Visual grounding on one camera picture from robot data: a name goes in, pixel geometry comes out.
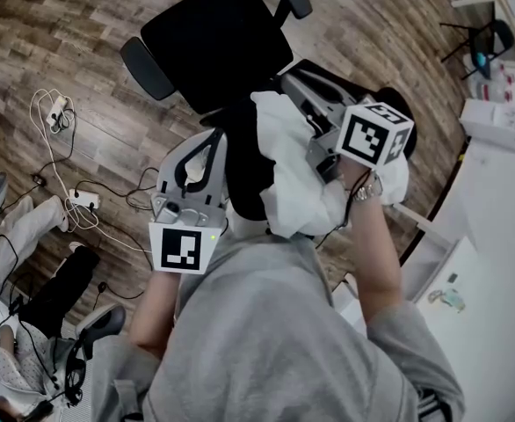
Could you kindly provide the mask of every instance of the person in gray t-shirt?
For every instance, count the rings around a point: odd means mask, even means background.
[[[351,188],[366,169],[342,163]],[[332,308],[311,241],[221,240],[203,276],[153,273],[128,336],[94,345],[92,421],[461,420],[378,197],[351,219],[367,338]]]

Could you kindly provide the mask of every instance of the person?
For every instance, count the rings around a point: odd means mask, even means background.
[[[348,189],[367,172],[341,169]],[[92,420],[461,420],[453,370],[403,299],[379,198],[350,213],[366,338],[332,308],[310,240],[221,240],[202,276],[154,272],[128,337],[94,345]]]
[[[90,284],[98,262],[94,251],[78,245],[56,275],[18,311],[17,333],[8,324],[0,326],[0,383],[45,394],[47,352],[56,345],[62,348],[62,321]]]
[[[35,209],[33,199],[26,195],[15,209],[4,217],[0,225],[0,286],[12,270],[31,256],[39,240],[54,227],[61,231],[67,231],[69,227],[62,202],[56,195]],[[1,235],[10,239],[11,245]],[[17,264],[13,250],[18,255]]]

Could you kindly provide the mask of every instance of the seated person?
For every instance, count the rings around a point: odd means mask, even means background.
[[[8,213],[0,225],[0,235],[10,239],[18,254],[18,263],[10,243],[0,237],[0,286],[10,271],[20,266],[37,248],[39,239],[54,227],[68,230],[68,217],[60,198],[56,195],[33,209],[33,200],[25,196],[16,208]]]
[[[60,343],[62,321],[90,284],[98,262],[96,253],[79,245],[56,275],[19,310],[17,333],[14,335],[7,324],[0,327],[0,382],[3,385],[45,394],[45,370],[41,361],[45,363],[52,343]]]

